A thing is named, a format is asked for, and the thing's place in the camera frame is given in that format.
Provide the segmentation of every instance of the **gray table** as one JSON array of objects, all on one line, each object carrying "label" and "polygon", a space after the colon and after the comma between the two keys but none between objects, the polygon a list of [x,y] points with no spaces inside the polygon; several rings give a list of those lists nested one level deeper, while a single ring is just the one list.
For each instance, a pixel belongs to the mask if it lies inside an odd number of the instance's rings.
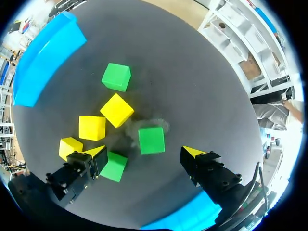
[{"label": "gray table", "polygon": [[141,156],[123,129],[107,124],[106,144],[128,156],[120,183],[100,177],[67,210],[98,223],[139,228],[174,212],[199,192],[179,163],[180,147],[213,150],[252,178],[262,161],[253,107],[238,77],[202,35],[179,18],[139,0],[91,0],[73,11],[88,42],[55,73],[33,108],[13,108],[29,169],[42,180],[63,164],[59,140],[78,137],[79,115],[99,115],[114,94],[101,84],[108,63],[131,67],[120,95],[142,118],[170,124],[166,152]]}]

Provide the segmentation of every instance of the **bolt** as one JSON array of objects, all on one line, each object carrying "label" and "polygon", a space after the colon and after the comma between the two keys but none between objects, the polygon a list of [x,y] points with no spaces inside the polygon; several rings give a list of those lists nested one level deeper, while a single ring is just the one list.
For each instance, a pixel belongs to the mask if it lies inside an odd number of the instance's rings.
[{"label": "bolt", "polygon": [[66,188],[67,187],[67,183],[65,183],[64,181],[59,181],[59,185],[62,187],[62,188]]},{"label": "bolt", "polygon": [[227,181],[223,181],[223,182],[222,182],[222,186],[226,187],[226,186],[228,186],[228,185],[229,185],[229,182],[227,182]]}]

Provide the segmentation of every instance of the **yellow cube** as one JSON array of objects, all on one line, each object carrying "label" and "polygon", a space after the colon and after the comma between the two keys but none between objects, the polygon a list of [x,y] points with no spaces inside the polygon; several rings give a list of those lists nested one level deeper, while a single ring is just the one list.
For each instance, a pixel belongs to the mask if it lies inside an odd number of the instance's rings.
[{"label": "yellow cube", "polygon": [[79,116],[79,138],[99,141],[106,135],[106,118],[101,116]]},{"label": "yellow cube", "polygon": [[60,139],[60,148],[59,148],[59,156],[67,161],[67,156],[73,153],[74,151],[82,152],[83,144],[73,137],[67,137]]},{"label": "yellow cube", "polygon": [[93,149],[84,151],[84,152],[82,152],[82,153],[89,154],[89,155],[91,155],[92,158],[93,158],[100,150],[102,150],[102,149],[105,148],[105,147],[106,147],[106,146],[101,146],[101,147],[93,148]]},{"label": "yellow cube", "polygon": [[101,109],[101,113],[116,128],[124,124],[133,112],[134,109],[132,109],[118,94],[114,94]]}]

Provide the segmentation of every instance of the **black cable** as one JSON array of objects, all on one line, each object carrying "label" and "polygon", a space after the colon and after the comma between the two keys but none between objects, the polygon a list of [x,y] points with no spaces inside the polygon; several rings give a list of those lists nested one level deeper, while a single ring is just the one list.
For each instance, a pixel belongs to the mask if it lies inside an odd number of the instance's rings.
[{"label": "black cable", "polygon": [[207,229],[207,231],[214,231],[216,230],[219,226],[223,225],[224,223],[228,222],[228,220],[243,206],[244,202],[247,200],[247,198],[250,196],[255,184],[256,184],[256,179],[257,179],[257,174],[258,174],[258,169],[259,169],[259,165],[260,162],[257,162],[256,164],[256,168],[255,168],[255,172],[254,175],[252,177],[252,180],[250,181],[250,185],[248,187],[248,189],[246,190],[246,192],[244,193],[241,201],[240,201],[240,205],[239,207],[227,218],[225,219],[223,222],[217,223],[215,225],[213,225],[212,227],[210,227],[209,229]]},{"label": "black cable", "polygon": [[[267,210],[268,210],[269,202],[268,202],[268,198],[266,196],[266,191],[265,191],[265,186],[264,186],[264,181],[263,181],[262,168],[259,167],[258,164],[257,164],[256,167],[257,167],[257,170],[259,169],[259,174],[260,174],[260,178],[261,178],[261,187],[262,187],[262,192],[263,192],[263,196],[264,196],[264,200],[265,200],[265,213],[266,213]],[[222,226],[220,226],[218,228],[221,231],[231,231],[236,226],[238,226],[243,220],[245,220],[249,215],[250,215],[250,211],[245,211],[245,212],[242,212],[240,214],[237,214],[233,217],[232,220],[227,221],[225,224],[223,224]]]},{"label": "black cable", "polygon": [[259,167],[259,174],[260,174],[260,178],[261,178],[261,187],[262,187],[262,192],[263,192],[263,196],[264,196],[264,204],[265,204],[265,212],[264,214],[266,214],[266,212],[269,209],[269,200],[268,197],[266,196],[266,191],[265,191],[265,186],[264,186],[264,181],[263,181],[263,173],[262,173],[262,168]]}]

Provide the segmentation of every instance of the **toy block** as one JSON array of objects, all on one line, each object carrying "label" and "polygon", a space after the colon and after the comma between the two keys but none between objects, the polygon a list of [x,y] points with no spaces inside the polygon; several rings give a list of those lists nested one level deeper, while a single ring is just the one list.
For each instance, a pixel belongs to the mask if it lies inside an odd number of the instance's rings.
[{"label": "toy block", "polygon": [[83,144],[73,137],[60,139],[59,156],[67,161],[67,156],[74,151],[82,152]]},{"label": "toy block", "polygon": [[101,116],[79,116],[79,138],[99,141],[106,135],[106,118]]},{"label": "toy block", "polygon": [[116,128],[120,127],[133,114],[132,109],[118,94],[113,97],[101,108],[101,113]]},{"label": "toy block", "polygon": [[141,128],[138,130],[141,154],[163,153],[165,151],[164,130],[162,127]]},{"label": "toy block", "polygon": [[113,152],[107,152],[108,162],[100,175],[110,180],[120,182],[127,158]]},{"label": "toy block", "polygon": [[102,83],[109,89],[125,92],[130,76],[129,66],[108,64],[102,77]]},{"label": "toy block", "polygon": [[86,153],[92,156],[95,166],[95,172],[97,173],[97,175],[99,175],[108,162],[106,146],[86,150],[82,153]]}]

